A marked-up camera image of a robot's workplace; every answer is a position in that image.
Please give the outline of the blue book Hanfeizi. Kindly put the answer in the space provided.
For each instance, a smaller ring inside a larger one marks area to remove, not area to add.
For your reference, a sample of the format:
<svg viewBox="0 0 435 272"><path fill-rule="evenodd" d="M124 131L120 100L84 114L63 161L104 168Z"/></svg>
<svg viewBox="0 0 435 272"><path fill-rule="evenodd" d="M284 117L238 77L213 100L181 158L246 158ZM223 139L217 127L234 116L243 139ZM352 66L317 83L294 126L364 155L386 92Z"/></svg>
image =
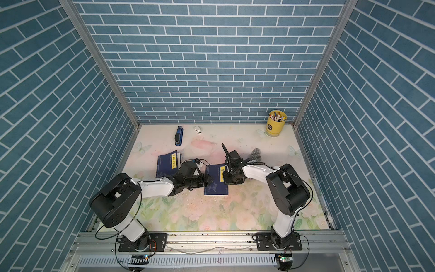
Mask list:
<svg viewBox="0 0 435 272"><path fill-rule="evenodd" d="M205 196L227 196L228 185L224 183L223 173L226 170L224 164L208 165L206 173L211 177L211 183L205 188Z"/></svg>

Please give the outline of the grey striped cleaning cloth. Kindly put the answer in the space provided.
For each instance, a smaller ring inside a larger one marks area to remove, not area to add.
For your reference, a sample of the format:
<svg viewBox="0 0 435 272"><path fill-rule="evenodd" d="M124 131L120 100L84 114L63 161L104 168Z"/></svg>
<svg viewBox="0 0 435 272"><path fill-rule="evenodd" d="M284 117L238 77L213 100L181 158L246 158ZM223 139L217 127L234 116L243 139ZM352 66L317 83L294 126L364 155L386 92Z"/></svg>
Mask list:
<svg viewBox="0 0 435 272"><path fill-rule="evenodd" d="M259 148L255 148L251 154L249 155L249 159L255 162L261 162L262 157L261 157L261 151Z"/></svg>

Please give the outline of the blue book Yuewei notes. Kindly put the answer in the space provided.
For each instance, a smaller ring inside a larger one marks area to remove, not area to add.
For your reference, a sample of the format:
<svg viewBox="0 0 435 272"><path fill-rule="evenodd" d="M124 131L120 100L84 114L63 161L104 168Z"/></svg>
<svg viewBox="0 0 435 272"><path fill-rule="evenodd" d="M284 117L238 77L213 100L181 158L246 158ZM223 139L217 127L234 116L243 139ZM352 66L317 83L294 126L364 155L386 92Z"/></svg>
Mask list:
<svg viewBox="0 0 435 272"><path fill-rule="evenodd" d="M156 178L175 175L179 170L179 155L177 150L157 158Z"/></svg>

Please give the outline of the blue black stapler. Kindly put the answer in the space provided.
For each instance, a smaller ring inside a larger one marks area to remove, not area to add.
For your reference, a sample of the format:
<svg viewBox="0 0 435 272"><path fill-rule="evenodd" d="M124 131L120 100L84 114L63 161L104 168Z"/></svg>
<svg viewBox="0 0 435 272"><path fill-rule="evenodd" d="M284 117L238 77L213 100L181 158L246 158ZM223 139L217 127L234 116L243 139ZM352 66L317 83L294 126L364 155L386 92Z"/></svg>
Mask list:
<svg viewBox="0 0 435 272"><path fill-rule="evenodd" d="M177 146L177 147L182 145L183 132L184 132L184 129L182 128L182 126L178 126L176 134L174 136L174 143L175 143L175 146Z"/></svg>

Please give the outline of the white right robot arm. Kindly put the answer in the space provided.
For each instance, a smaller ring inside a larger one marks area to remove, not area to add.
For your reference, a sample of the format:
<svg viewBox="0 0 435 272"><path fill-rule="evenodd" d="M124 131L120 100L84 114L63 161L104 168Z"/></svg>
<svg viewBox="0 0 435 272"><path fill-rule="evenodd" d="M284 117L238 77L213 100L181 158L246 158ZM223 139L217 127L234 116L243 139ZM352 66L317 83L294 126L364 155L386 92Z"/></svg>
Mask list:
<svg viewBox="0 0 435 272"><path fill-rule="evenodd" d="M294 168L285 164L279 168L268 166L264 162L244 160L237 151L225 152L223 180L227 185L240 185L246 179L267 184L279 212L271 227L270 239L277 249L286 249L294 232L298 213L312 199L313 193Z"/></svg>

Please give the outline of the yellow pen holder cup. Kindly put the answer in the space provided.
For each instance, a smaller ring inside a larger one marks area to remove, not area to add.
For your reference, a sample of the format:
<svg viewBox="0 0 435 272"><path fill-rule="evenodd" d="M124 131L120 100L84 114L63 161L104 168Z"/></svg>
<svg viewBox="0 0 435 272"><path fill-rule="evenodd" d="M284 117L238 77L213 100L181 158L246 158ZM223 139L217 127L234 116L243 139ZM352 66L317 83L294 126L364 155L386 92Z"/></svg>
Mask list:
<svg viewBox="0 0 435 272"><path fill-rule="evenodd" d="M266 134L271 137L277 137L282 132L286 121L287 115L283 111L272 110L268 114Z"/></svg>

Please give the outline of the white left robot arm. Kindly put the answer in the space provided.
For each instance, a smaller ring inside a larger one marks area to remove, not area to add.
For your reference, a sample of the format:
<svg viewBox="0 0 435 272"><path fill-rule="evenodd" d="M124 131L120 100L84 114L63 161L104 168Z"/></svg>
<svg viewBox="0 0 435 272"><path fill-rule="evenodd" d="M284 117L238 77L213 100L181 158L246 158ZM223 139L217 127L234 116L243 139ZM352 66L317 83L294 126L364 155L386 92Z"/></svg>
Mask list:
<svg viewBox="0 0 435 272"><path fill-rule="evenodd" d="M173 175L154 179L134 180L120 173L91 198L89 205L104 227L116 230L141 251L149 244L150 235L136 216L130 214L137 200L175 196L185 189L205 188L212 183L213 178L202 173L194 161L182 163Z"/></svg>

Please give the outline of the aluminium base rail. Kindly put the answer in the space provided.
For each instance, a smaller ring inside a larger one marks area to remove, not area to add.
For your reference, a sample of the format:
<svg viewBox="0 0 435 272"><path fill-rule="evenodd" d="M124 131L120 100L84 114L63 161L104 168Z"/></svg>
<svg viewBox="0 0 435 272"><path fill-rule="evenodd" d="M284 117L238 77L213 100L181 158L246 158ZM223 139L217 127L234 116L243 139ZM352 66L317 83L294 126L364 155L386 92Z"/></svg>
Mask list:
<svg viewBox="0 0 435 272"><path fill-rule="evenodd" d="M356 272L342 231L297 231L286 249L267 232L152 233L152 248L133 252L107 232L82 232L62 265L64 272Z"/></svg>

